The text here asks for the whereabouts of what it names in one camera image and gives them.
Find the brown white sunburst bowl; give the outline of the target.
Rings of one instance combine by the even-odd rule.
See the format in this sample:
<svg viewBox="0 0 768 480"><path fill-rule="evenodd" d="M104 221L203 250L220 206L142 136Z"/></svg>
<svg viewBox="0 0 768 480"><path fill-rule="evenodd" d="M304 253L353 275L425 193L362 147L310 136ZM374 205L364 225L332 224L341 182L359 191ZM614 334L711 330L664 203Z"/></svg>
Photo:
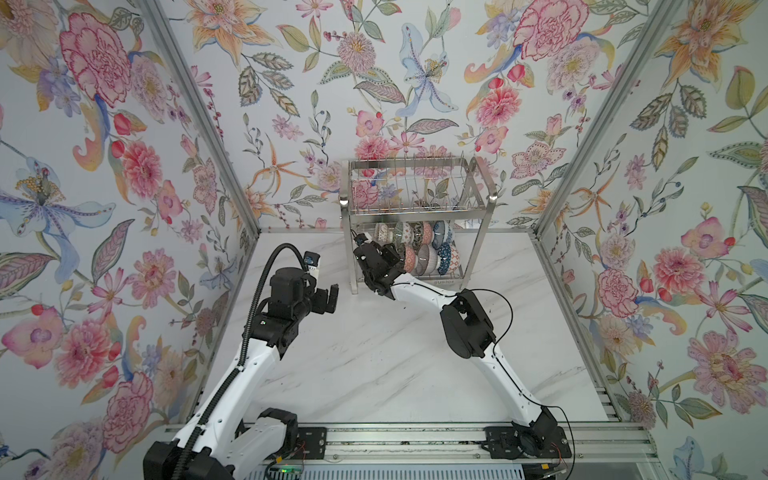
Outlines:
<svg viewBox="0 0 768 480"><path fill-rule="evenodd" d="M395 244L401 242L401 232L397 224L377 223L374 229L374 239L380 245Z"/></svg>

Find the purple striped bowl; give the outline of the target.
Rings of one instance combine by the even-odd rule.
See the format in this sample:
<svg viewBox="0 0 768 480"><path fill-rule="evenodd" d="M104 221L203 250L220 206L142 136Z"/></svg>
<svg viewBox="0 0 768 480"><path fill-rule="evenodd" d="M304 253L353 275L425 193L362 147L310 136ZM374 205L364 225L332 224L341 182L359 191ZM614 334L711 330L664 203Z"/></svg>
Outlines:
<svg viewBox="0 0 768 480"><path fill-rule="evenodd" d="M432 275L437 269L439 260L440 256L431 244L422 245L418 251L417 275Z"/></svg>

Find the blue triangle pattern bowl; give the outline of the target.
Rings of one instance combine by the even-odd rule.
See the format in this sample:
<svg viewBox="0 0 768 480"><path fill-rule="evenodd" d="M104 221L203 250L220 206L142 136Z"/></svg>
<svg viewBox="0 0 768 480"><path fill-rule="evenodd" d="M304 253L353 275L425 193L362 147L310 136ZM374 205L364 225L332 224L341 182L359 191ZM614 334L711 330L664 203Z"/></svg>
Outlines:
<svg viewBox="0 0 768 480"><path fill-rule="evenodd" d="M440 260L437 272L440 276L453 274L461 265L460 253L454 243L443 243L437 253Z"/></svg>

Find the blue white floral bowl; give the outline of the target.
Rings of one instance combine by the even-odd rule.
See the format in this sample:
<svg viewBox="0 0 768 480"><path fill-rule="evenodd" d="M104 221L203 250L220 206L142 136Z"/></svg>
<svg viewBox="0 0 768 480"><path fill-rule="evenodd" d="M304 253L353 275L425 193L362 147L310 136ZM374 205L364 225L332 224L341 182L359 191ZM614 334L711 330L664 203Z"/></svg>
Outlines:
<svg viewBox="0 0 768 480"><path fill-rule="evenodd" d="M433 224L432 246L435 249L441 248L444 244L449 245L453 240L453 228L449 221L438 220Z"/></svg>

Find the grey green pattern bowl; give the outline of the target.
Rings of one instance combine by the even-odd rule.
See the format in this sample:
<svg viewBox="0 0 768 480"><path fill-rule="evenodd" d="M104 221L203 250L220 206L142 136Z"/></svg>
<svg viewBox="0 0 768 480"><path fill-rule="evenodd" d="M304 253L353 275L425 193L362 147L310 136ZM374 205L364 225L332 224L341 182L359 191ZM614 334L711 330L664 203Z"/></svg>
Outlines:
<svg viewBox="0 0 768 480"><path fill-rule="evenodd" d="M423 237L423 228L419 222L403 222L401 228L401 240L403 244L418 247Z"/></svg>

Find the green leaf pattern bowl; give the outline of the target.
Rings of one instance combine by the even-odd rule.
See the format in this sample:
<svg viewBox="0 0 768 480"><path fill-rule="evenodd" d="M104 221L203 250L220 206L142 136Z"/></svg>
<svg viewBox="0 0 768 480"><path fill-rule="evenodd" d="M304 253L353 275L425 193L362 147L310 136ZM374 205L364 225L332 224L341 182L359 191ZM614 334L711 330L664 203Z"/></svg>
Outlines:
<svg viewBox="0 0 768 480"><path fill-rule="evenodd" d="M421 245L431 245L434 238L434 229L430 222L422 221L421 224Z"/></svg>

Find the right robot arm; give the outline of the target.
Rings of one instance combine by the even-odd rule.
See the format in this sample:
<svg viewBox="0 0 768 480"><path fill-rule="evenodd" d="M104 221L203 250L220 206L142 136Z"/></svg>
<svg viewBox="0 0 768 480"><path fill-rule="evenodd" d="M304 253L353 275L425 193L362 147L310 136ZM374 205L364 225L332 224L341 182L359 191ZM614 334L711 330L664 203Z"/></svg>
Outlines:
<svg viewBox="0 0 768 480"><path fill-rule="evenodd" d="M365 285L379 296L417 306L440 317L446 343L458 357L471 361L503 401L511 422L488 426L481 448L493 459L575 457L569 421L560 425L553 414L562 407L534 398L500 351L493 322L474 289L449 291L406 272L392 244L379 244L365 234L354 238L353 255Z"/></svg>

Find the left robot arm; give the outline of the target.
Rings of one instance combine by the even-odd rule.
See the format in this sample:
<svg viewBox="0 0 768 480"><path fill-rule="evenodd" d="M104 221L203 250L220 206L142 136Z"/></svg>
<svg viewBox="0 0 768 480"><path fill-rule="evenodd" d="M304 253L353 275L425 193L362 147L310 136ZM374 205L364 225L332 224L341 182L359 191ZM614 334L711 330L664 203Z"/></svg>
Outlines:
<svg viewBox="0 0 768 480"><path fill-rule="evenodd" d="M332 314L339 287L317 285L312 269L284 267L270 292L248 315L240 351L229 373L189 422L168 442L156 442L143 459L146 479L245 479L264 462L299 449L296 414L276 407L252 423L244 417L263 378L285 356L310 314Z"/></svg>

